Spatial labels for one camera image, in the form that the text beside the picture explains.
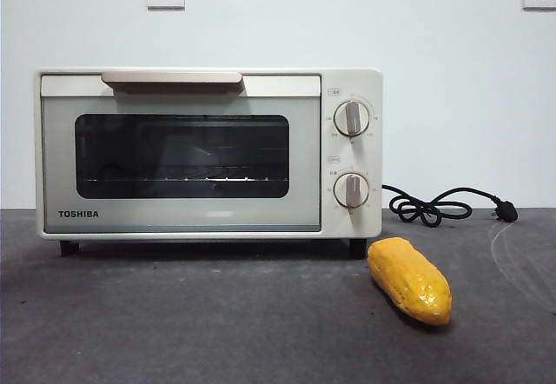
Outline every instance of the power cord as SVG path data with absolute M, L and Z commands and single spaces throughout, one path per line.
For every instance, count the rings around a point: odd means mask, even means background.
M 396 215 L 398 215 L 403 222 L 407 223 L 413 222 L 415 219 L 420 217 L 425 226 L 428 226 L 429 228 L 436 228 L 442 222 L 442 218 L 465 219 L 469 217 L 472 214 L 473 210 L 468 204 L 464 202 L 442 201 L 443 198 L 459 192 L 474 193 L 476 195 L 482 195 L 483 197 L 492 200 L 494 204 L 496 204 L 496 215 L 502 221 L 515 222 L 518 219 L 518 212 L 511 202 L 503 202 L 495 195 L 491 195 L 485 191 L 471 189 L 469 187 L 458 187 L 457 189 L 445 191 L 441 195 L 437 195 L 430 202 L 423 202 L 422 200 L 409 195 L 403 190 L 397 189 L 396 187 L 387 186 L 386 184 L 382 184 L 382 188 L 398 194 L 390 201 L 388 207 Z M 446 213 L 439 209 L 444 206 L 460 208 L 463 209 L 464 212 L 456 214 Z

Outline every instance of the control knob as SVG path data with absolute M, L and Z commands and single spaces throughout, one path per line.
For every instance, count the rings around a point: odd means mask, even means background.
M 367 201 L 368 184 L 362 175 L 347 173 L 334 185 L 334 195 L 339 204 L 346 208 L 358 208 Z
M 368 121 L 367 108 L 355 100 L 342 103 L 334 113 L 334 124 L 345 136 L 358 136 L 365 132 Z

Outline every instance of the oven glass window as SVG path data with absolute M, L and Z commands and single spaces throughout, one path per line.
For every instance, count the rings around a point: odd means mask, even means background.
M 76 183 L 89 199 L 283 197 L 283 116 L 82 115 Z

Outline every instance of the cream toaster oven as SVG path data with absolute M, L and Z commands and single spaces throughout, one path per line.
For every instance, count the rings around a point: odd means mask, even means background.
M 381 231 L 371 69 L 81 69 L 36 75 L 42 238 L 349 239 Z

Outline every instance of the oven door handle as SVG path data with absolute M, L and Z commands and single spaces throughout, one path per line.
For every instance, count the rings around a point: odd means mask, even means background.
M 129 94 L 241 93 L 243 76 L 236 72 L 104 71 L 103 82 Z

